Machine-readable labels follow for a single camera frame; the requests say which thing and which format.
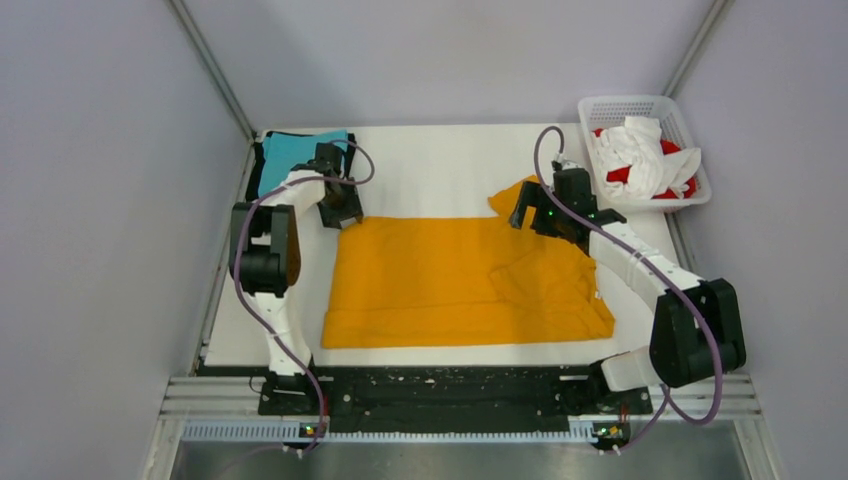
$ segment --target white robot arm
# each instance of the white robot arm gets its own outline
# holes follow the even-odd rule
[[[309,365],[312,360],[302,325],[293,313],[293,296],[286,294],[300,273],[297,219],[313,205],[318,205],[325,227],[341,228],[342,222],[362,219],[362,206],[354,185],[329,181],[298,183],[298,180],[306,177],[340,177],[342,156],[340,148],[331,144],[318,144],[315,158],[295,166],[283,182],[292,186],[265,199],[250,221],[250,238],[245,241],[241,255],[241,288],[248,304],[274,330],[273,334],[268,334],[268,369],[283,377],[295,377],[303,371],[278,348],[275,337],[303,365]],[[238,237],[250,207],[250,203],[238,203],[233,207],[230,226],[231,273],[235,268]]]
[[[706,281],[684,270],[642,241],[615,210],[598,210],[588,172],[573,162],[554,162],[553,193],[561,203],[606,235],[590,229],[561,211],[538,183],[522,186],[510,223],[521,228],[527,207],[536,207],[531,228],[541,235],[564,238],[615,272],[654,313],[649,345],[591,365],[589,378],[596,397],[649,385],[680,387],[713,376],[712,352],[692,313],[668,290],[679,288],[697,306],[719,347],[723,371],[745,363],[736,292],[723,279]],[[663,274],[658,278],[640,261],[646,258]]]

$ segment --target teal towel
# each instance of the teal towel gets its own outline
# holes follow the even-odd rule
[[[315,157],[315,145],[331,140],[346,140],[347,130],[321,133],[318,135],[297,136],[274,132],[262,141],[265,154],[265,166],[259,179],[259,195],[265,195],[280,186],[289,175],[292,167],[306,163]]]

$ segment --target white tabletop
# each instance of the white tabletop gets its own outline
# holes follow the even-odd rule
[[[533,174],[533,144],[547,125],[450,125],[349,129],[377,165],[374,179],[359,187],[366,215],[387,217],[490,217],[489,196]],[[588,166],[578,124],[560,125],[570,160]],[[316,133],[328,129],[286,130]],[[552,134],[542,148],[543,172],[557,148]],[[356,178],[367,173],[357,154]],[[628,215],[645,241],[677,259],[662,213]],[[652,315],[624,283],[598,265],[598,289],[616,318],[612,338],[583,342],[479,347],[324,349],[324,314],[330,296],[338,231],[321,226],[317,209],[298,219],[300,278],[287,295],[303,322],[306,342],[319,365],[582,365],[646,345]],[[261,327],[242,308],[227,276],[206,354],[208,366],[267,365]]]

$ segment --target white laundry basket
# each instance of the white laundry basket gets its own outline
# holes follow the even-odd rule
[[[692,137],[683,123],[683,116],[674,100],[660,95],[620,95],[589,97],[580,100],[577,104],[580,114],[580,127],[583,130],[583,139],[589,150],[589,160],[592,163],[593,177],[595,178],[595,194],[619,212],[644,212],[662,211],[665,213],[680,210],[689,205],[700,205],[709,201],[713,192],[707,181],[703,163],[695,173],[695,184],[698,189],[689,198],[681,199],[649,199],[630,200],[614,199],[609,197],[603,178],[597,174],[598,149],[595,147],[595,134],[598,128],[609,128],[624,123],[624,117],[650,117],[657,118],[662,128],[662,138],[673,142],[680,148],[694,147]]]

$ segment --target folded cloth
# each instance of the folded cloth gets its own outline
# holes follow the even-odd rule
[[[670,198],[683,197],[689,190],[689,179],[701,165],[699,148],[663,155],[662,129],[656,118],[625,117],[623,125],[602,130],[599,135],[596,130],[596,136],[597,167],[613,198],[667,198],[669,190]],[[624,168],[629,168],[626,182],[619,175],[609,176]]]
[[[258,194],[265,195],[280,186],[292,167],[315,157],[315,146],[331,140],[347,139],[347,130],[336,130],[318,135],[291,135],[273,132],[262,141],[265,165],[259,180]]]
[[[497,217],[369,217],[342,231],[323,346],[612,336],[615,320],[596,296],[594,260],[565,240],[510,227],[520,188],[489,199]]]

